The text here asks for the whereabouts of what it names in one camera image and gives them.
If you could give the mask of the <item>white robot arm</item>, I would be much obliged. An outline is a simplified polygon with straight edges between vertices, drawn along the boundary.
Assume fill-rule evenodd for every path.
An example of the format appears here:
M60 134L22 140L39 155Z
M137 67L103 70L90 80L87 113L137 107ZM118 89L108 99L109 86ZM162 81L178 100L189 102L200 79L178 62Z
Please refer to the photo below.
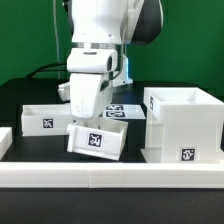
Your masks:
M111 103L124 68L124 46L147 45L161 32L161 0L64 0L72 30L67 58L71 113L94 120Z

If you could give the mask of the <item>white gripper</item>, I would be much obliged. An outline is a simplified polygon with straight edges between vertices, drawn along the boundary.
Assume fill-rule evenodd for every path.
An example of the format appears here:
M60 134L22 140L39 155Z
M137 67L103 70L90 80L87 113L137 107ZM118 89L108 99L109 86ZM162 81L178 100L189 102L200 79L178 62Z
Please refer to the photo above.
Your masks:
M112 102L113 86L109 74L72 73L58 86L62 101L70 101L75 119L97 119Z

